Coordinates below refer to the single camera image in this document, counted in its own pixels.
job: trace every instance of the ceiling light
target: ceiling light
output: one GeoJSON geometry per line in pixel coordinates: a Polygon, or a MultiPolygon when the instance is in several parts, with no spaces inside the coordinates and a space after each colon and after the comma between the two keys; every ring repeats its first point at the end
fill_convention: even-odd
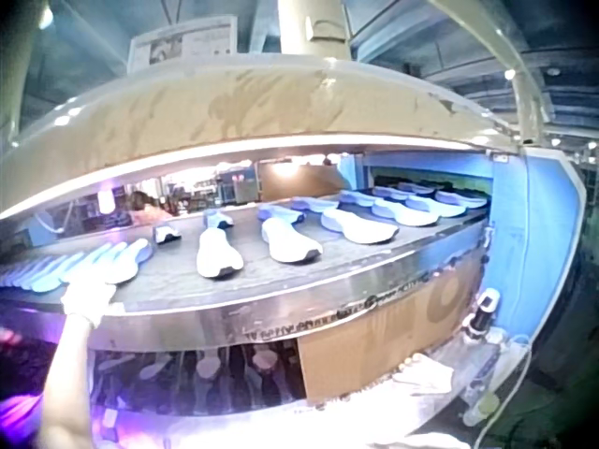
{"type": "Polygon", "coordinates": [[[470,141],[474,143],[474,145],[487,145],[489,143],[489,138],[487,136],[476,136],[470,141]]]}
{"type": "Polygon", "coordinates": [[[54,124],[56,126],[65,126],[68,124],[69,120],[71,120],[71,118],[68,115],[61,115],[54,121],[54,124]]]}
{"type": "Polygon", "coordinates": [[[112,192],[112,189],[100,190],[97,193],[97,203],[100,213],[104,215],[113,213],[116,209],[116,204],[114,203],[114,193],[112,192]]]}
{"type": "Polygon", "coordinates": [[[73,108],[73,109],[69,109],[68,110],[68,115],[70,115],[71,117],[77,117],[79,115],[79,113],[81,112],[82,108],[73,108]]]}
{"type": "Polygon", "coordinates": [[[54,20],[54,15],[49,7],[44,8],[44,12],[41,15],[41,19],[39,20],[39,29],[45,30],[50,26],[52,21],[54,20]]]}

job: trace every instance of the lower conveyor shelf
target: lower conveyor shelf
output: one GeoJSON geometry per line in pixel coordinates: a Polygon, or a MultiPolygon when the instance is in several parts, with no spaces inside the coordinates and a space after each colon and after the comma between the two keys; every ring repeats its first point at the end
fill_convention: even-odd
{"type": "MultiPolygon", "coordinates": [[[[475,378],[497,354],[497,345],[466,344],[461,334],[430,350],[428,355],[454,370],[451,391],[445,394],[410,395],[391,376],[383,376],[374,385],[313,407],[304,400],[256,410],[214,416],[174,416],[118,410],[114,427],[100,433],[119,442],[145,442],[174,446],[278,447],[281,438],[293,435],[289,447],[309,447],[317,439],[318,447],[373,447],[392,444],[418,430],[475,378]]],[[[96,427],[107,408],[94,408],[96,427]]]]}
{"type": "MultiPolygon", "coordinates": [[[[392,223],[366,208],[343,208],[392,223]]],[[[137,278],[119,287],[109,315],[93,335],[93,347],[183,350],[283,337],[281,326],[299,331],[297,324],[401,288],[472,250],[480,243],[487,217],[486,210],[470,210],[434,226],[400,226],[389,243],[359,245],[323,228],[319,215],[308,213],[296,228],[320,242],[324,252],[313,263],[285,265],[270,258],[255,206],[225,213],[235,222],[227,234],[243,257],[244,268],[225,280],[202,278],[196,269],[197,242],[204,229],[201,214],[172,220],[183,238],[158,247],[137,278]]],[[[106,241],[131,242],[151,235],[150,226],[108,231],[60,241],[36,254],[90,251],[106,241]]],[[[1,289],[0,309],[16,326],[43,329],[34,337],[57,340],[64,319],[60,314],[63,293],[64,288],[46,295],[1,289]],[[38,326],[31,320],[37,320],[38,326]]]]}

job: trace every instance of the ceiling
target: ceiling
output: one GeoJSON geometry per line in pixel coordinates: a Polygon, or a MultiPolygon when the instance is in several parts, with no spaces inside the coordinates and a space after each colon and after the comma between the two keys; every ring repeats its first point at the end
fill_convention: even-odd
{"type": "MultiPolygon", "coordinates": [[[[551,125],[599,130],[599,38],[578,0],[481,0],[540,86],[551,125]]],[[[425,0],[344,0],[354,57],[438,83],[515,123],[504,67],[425,0]]],[[[37,33],[22,128],[68,98],[125,76],[130,39],[206,15],[238,17],[238,52],[281,50],[276,0],[50,0],[37,33]]]]}

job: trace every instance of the white insole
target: white insole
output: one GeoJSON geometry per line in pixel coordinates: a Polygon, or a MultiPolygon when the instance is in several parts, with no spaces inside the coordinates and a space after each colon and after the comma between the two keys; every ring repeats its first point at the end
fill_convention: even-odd
{"type": "Polygon", "coordinates": [[[293,263],[311,260],[322,254],[322,245],[294,229],[278,217],[262,224],[262,238],[269,244],[270,257],[277,262],[293,263]]]}
{"type": "Polygon", "coordinates": [[[73,279],[81,276],[81,274],[90,269],[94,262],[97,260],[97,258],[106,251],[108,251],[110,248],[112,248],[112,243],[104,243],[99,248],[93,250],[85,257],[83,257],[79,263],[75,264],[73,267],[65,271],[61,275],[60,280],[64,283],[71,283],[73,279]]]}
{"type": "Polygon", "coordinates": [[[181,238],[181,233],[178,229],[175,229],[171,224],[160,223],[156,224],[152,228],[153,241],[157,244],[166,243],[167,241],[173,241],[181,238]]]}
{"type": "Polygon", "coordinates": [[[169,354],[159,354],[156,361],[147,367],[144,367],[138,374],[142,381],[148,381],[156,376],[170,362],[172,356],[169,354]]]}
{"type": "Polygon", "coordinates": [[[339,192],[339,201],[346,204],[357,204],[363,208],[369,208],[376,201],[376,196],[362,194],[361,192],[352,192],[342,190],[339,192]]]}
{"type": "Polygon", "coordinates": [[[432,187],[416,184],[414,182],[400,182],[397,184],[398,189],[404,192],[414,192],[415,194],[428,195],[434,192],[432,187]]]}
{"type": "Polygon", "coordinates": [[[442,203],[454,204],[470,209],[484,208],[487,205],[486,198],[471,198],[454,192],[443,192],[442,190],[437,191],[434,194],[434,198],[442,203]]]}
{"type": "Polygon", "coordinates": [[[439,215],[422,210],[406,208],[403,204],[392,203],[384,199],[377,199],[373,204],[373,214],[395,220],[400,225],[426,226],[439,220],[439,215]]]}
{"type": "Polygon", "coordinates": [[[81,261],[84,256],[85,253],[76,253],[69,256],[52,272],[46,276],[36,278],[31,284],[31,289],[36,293],[46,293],[60,287],[60,277],[81,261]]]}
{"type": "Polygon", "coordinates": [[[209,227],[199,236],[197,272],[204,278],[218,278],[243,268],[241,254],[226,239],[226,232],[209,227]]]}
{"type": "Polygon", "coordinates": [[[152,256],[152,245],[147,239],[137,239],[116,256],[106,272],[106,283],[129,281],[138,274],[139,264],[152,256]]]}
{"type": "Polygon", "coordinates": [[[94,273],[94,276],[97,276],[98,279],[105,280],[107,274],[109,273],[110,267],[126,247],[126,242],[121,241],[100,255],[90,267],[90,270],[92,273],[94,273]]]}
{"type": "Polygon", "coordinates": [[[444,204],[440,203],[439,201],[435,201],[434,199],[423,198],[421,196],[410,196],[405,201],[405,205],[408,208],[436,213],[446,218],[456,217],[466,212],[466,208],[463,206],[444,204]]]}
{"type": "Polygon", "coordinates": [[[326,229],[342,232],[346,239],[360,244],[391,240],[399,231],[394,224],[366,220],[353,212],[339,209],[322,212],[320,223],[326,229]]]}
{"type": "Polygon", "coordinates": [[[219,210],[208,209],[204,210],[204,224],[206,227],[220,227],[225,229],[233,225],[233,219],[228,215],[224,215],[219,210]]]}
{"type": "Polygon", "coordinates": [[[391,187],[374,187],[373,195],[380,196],[381,198],[393,198],[397,200],[404,200],[410,196],[412,192],[404,192],[403,190],[392,189],[391,187]]]}
{"type": "Polygon", "coordinates": [[[296,196],[291,200],[291,209],[295,210],[311,210],[312,212],[322,213],[327,209],[337,209],[338,207],[339,201],[309,196],[296,196]]]}
{"type": "Polygon", "coordinates": [[[37,259],[37,261],[34,264],[32,264],[29,267],[29,269],[27,269],[20,276],[12,280],[12,286],[20,287],[23,281],[26,281],[31,276],[35,276],[37,273],[39,273],[39,271],[45,268],[52,261],[53,258],[53,255],[48,255],[46,257],[41,257],[40,259],[37,259]]]}
{"type": "Polygon", "coordinates": [[[61,255],[60,257],[56,257],[42,270],[38,271],[36,274],[33,274],[33,275],[27,277],[27,279],[23,280],[21,282],[21,288],[23,290],[31,290],[31,287],[35,281],[38,281],[39,279],[42,279],[45,276],[48,276],[56,268],[58,268],[60,266],[60,264],[65,262],[67,260],[67,258],[68,258],[67,255],[61,255]]]}
{"type": "Polygon", "coordinates": [[[265,221],[269,218],[277,217],[288,223],[295,224],[303,222],[305,215],[303,212],[291,210],[276,204],[260,204],[258,206],[258,219],[265,221]]]}

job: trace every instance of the gloved hand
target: gloved hand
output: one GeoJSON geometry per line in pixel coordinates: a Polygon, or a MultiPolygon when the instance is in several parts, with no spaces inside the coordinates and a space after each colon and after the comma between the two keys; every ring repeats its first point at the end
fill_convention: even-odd
{"type": "Polygon", "coordinates": [[[68,286],[61,302],[66,315],[82,316],[97,328],[115,292],[116,285],[108,285],[90,270],[68,286]]]}

